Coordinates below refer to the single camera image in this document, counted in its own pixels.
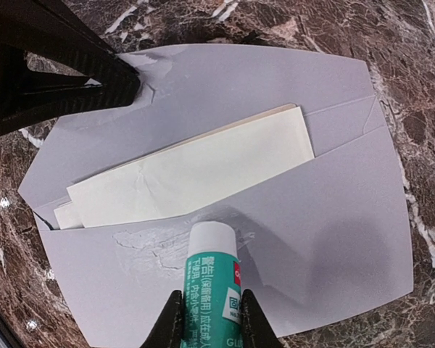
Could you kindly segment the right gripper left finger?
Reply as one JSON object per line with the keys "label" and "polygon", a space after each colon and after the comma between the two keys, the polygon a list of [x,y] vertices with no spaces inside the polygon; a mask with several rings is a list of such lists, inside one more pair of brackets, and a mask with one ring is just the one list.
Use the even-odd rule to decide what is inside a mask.
{"label": "right gripper left finger", "polygon": [[183,295],[173,291],[141,348],[179,348],[183,337]]}

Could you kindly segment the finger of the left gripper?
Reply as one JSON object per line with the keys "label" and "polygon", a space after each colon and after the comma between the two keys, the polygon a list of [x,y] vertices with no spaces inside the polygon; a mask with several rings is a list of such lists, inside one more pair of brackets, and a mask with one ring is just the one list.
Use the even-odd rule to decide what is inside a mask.
{"label": "finger of the left gripper", "polygon": [[141,81],[116,81],[110,86],[82,85],[25,93],[0,100],[0,136],[55,117],[131,105]]}
{"label": "finger of the left gripper", "polygon": [[113,87],[140,86],[138,73],[62,1],[0,1],[0,50],[54,60]]}

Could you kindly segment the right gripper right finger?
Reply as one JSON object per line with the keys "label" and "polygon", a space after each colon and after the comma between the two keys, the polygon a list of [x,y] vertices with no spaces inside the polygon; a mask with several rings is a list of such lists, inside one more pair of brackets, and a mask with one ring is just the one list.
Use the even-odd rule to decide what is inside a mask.
{"label": "right gripper right finger", "polygon": [[281,348],[281,342],[250,289],[245,289],[242,296],[241,335],[243,348]]}

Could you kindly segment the green glue stick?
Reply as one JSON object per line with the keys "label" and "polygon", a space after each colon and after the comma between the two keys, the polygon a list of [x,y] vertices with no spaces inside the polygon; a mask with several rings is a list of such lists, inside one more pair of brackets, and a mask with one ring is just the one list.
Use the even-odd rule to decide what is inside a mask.
{"label": "green glue stick", "polygon": [[243,347],[241,271],[232,227],[215,221],[192,227],[183,301],[182,347]]}

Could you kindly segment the grey envelope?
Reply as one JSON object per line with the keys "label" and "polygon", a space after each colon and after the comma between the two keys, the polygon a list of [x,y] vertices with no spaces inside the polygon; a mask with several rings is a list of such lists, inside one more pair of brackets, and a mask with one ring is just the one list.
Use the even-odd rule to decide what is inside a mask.
{"label": "grey envelope", "polygon": [[[144,87],[129,107],[61,117],[19,188],[70,311],[93,347],[139,347],[184,285],[189,233],[236,232],[241,285],[275,334],[359,315],[413,290],[397,154],[367,65],[266,46],[181,44],[124,54]],[[314,157],[177,217],[60,229],[67,187],[283,105]]]}

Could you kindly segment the white letter paper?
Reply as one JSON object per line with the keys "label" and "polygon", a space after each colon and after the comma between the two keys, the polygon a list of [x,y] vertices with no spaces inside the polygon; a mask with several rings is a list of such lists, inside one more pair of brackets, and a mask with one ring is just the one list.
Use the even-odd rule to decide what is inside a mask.
{"label": "white letter paper", "polygon": [[186,215],[314,157],[302,110],[283,105],[148,154],[67,187],[60,229]]}

